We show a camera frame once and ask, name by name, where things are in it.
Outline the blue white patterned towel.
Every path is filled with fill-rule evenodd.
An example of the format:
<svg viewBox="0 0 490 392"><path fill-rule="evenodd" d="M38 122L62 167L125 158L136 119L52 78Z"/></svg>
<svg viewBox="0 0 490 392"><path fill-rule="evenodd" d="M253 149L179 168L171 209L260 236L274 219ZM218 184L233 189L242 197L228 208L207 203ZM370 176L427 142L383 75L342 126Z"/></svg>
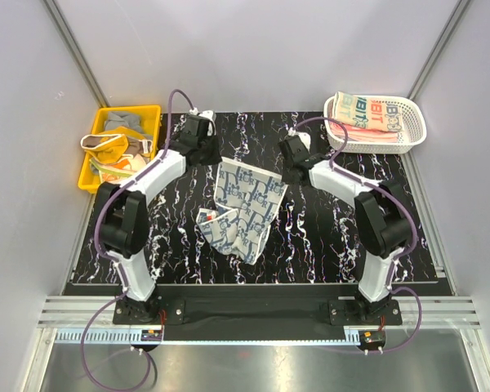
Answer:
<svg viewBox="0 0 490 392"><path fill-rule="evenodd" d="M286 190L281 175L223 158L213 191L216 208L201 208L196 224L217 252L254 265L265 249Z"/></svg>

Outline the orange grey printed towel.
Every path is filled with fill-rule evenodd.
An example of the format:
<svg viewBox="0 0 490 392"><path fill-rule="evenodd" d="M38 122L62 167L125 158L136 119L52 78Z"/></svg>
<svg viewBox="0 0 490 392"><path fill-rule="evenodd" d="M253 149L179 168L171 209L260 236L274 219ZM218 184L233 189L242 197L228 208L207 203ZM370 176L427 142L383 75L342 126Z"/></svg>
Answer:
<svg viewBox="0 0 490 392"><path fill-rule="evenodd" d="M337 92L331 118L363 130L399 132L403 130L403 111L396 104Z"/></svg>

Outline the pink bunny towel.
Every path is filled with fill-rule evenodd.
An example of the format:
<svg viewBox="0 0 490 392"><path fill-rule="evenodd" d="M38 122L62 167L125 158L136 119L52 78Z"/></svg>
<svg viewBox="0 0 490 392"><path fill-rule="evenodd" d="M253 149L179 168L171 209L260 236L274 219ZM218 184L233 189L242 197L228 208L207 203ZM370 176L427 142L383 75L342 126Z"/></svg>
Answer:
<svg viewBox="0 0 490 392"><path fill-rule="evenodd" d="M328 123L332 134L335 137L340 139L345 138L345 133L341 125L336 124L334 122ZM348 140L358 141L358 142L367 142L367 143L395 143L399 139L398 132L390 132L390 131L379 131L372 129L364 129L359 127L354 127L348 124L344 124L343 127L347 131Z"/></svg>

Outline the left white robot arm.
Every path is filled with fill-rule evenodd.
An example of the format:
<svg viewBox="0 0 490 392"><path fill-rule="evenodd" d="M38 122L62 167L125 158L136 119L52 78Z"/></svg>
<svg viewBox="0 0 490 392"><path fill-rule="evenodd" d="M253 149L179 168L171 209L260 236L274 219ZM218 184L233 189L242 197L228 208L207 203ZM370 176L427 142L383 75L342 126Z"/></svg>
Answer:
<svg viewBox="0 0 490 392"><path fill-rule="evenodd" d="M120 310L129 318L152 323L164 315L145 260L148 206L188 168L221 162L215 120L211 110L189 112L180 133L165 144L159 156L122 184L107 183L97 190L95 247L118 272Z"/></svg>

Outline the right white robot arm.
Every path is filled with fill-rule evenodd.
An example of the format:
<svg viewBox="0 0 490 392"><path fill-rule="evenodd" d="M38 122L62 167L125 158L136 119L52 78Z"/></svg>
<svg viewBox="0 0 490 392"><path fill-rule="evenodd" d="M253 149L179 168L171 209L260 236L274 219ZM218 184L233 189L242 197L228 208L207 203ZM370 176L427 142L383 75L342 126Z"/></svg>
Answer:
<svg viewBox="0 0 490 392"><path fill-rule="evenodd" d="M366 256L350 312L362 323L376 322L390 304L396 263L417 242L416 224L403 187L395 179L369 180L331 163L322 154L312 155L298 134L278 146L284 183L322 190L354 209Z"/></svg>

